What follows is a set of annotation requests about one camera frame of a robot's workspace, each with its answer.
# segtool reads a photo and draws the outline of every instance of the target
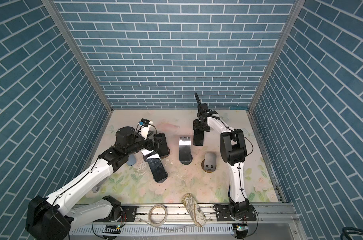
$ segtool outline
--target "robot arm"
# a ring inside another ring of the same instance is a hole
[[[69,231],[97,219],[119,219],[120,202],[111,196],[84,207],[73,209],[73,206],[100,181],[125,164],[130,154],[143,149],[144,157],[156,163],[160,161],[159,154],[169,154],[164,133],[156,134],[153,139],[147,138],[148,129],[140,134],[132,127],[119,129],[115,144],[100,154],[88,169],[47,197],[32,199],[28,205],[25,229],[37,240],[62,240]]]
[[[213,128],[220,133],[220,154],[227,163],[230,171],[230,212],[235,219],[243,218],[245,212],[250,207],[244,190],[244,161],[247,156],[247,149],[243,131],[233,129],[223,122],[216,111],[208,109],[206,103],[201,103],[195,92],[198,103],[198,118],[194,120],[194,145],[203,146],[204,132],[209,132]]]

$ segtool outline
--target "floral tablecloth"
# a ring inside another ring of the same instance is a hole
[[[241,128],[255,147],[246,157],[245,190],[251,202],[277,202],[275,190],[266,170],[264,160],[252,132],[250,121],[244,110],[217,110],[221,119],[233,128]],[[150,168],[143,161],[141,152],[135,154],[137,162],[133,166],[124,165],[112,174],[98,193],[88,192],[78,204],[91,204],[103,196],[111,195],[123,204],[181,203],[182,196],[192,193],[197,202],[228,202],[229,171],[220,157],[220,134],[212,130],[205,133],[204,145],[191,146],[193,161],[189,165],[179,162],[179,137],[193,139],[192,122],[197,110],[115,110],[103,134],[93,161],[115,142],[117,129],[123,126],[136,127],[141,118],[153,121],[158,132],[164,132],[170,155],[162,159],[168,178],[158,184],[154,181]],[[246,141],[247,151],[251,144]],[[217,169],[213,173],[204,172],[201,163],[206,152],[217,156]]]

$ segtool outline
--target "black cable bundle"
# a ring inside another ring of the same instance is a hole
[[[363,236],[363,230],[354,227],[344,227],[342,228],[342,233],[340,234],[340,239],[344,240],[343,236],[348,240],[352,240],[350,235],[360,235]]]

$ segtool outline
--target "blue tile wall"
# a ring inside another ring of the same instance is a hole
[[[78,175],[106,109],[40,0],[0,0],[0,238]]]
[[[247,108],[293,2],[55,1],[118,109]]]
[[[363,1],[306,0],[254,114],[307,237],[363,229]]]

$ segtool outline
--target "gray object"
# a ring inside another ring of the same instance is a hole
[[[192,162],[190,137],[179,137],[179,161],[184,165]]]
[[[131,154],[129,157],[128,157],[128,161],[127,161],[127,165],[128,166],[132,166],[136,163],[136,157],[135,155]]]
[[[204,171],[215,171],[216,170],[216,154],[212,152],[206,153],[204,156]]]

